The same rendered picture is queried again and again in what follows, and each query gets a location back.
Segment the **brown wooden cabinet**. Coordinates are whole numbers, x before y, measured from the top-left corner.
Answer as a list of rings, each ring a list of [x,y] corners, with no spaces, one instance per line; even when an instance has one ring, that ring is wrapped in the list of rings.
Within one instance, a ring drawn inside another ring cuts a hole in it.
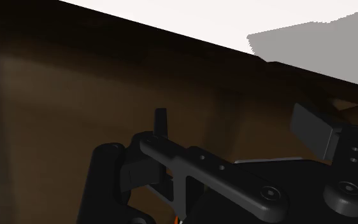
[[[358,86],[58,0],[0,0],[0,224],[76,224],[93,149],[168,136],[228,161],[313,155],[297,102],[358,125]]]

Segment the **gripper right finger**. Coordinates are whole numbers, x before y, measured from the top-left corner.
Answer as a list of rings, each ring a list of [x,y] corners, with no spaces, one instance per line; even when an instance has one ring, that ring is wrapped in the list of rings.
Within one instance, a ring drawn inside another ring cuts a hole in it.
[[[331,161],[323,198],[338,214],[358,217],[358,125],[296,103],[290,131],[317,158]]]

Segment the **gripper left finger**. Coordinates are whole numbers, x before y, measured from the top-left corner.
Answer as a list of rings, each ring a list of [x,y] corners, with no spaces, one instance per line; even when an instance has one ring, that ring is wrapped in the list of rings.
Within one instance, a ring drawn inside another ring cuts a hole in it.
[[[133,189],[147,186],[175,211],[178,224],[196,222],[197,208],[209,191],[238,206],[239,219],[250,214],[263,223],[278,223],[289,210],[286,193],[235,164],[168,139],[167,111],[154,112],[154,129],[133,135],[129,146],[105,143],[91,156],[76,224],[157,224],[129,206]]]

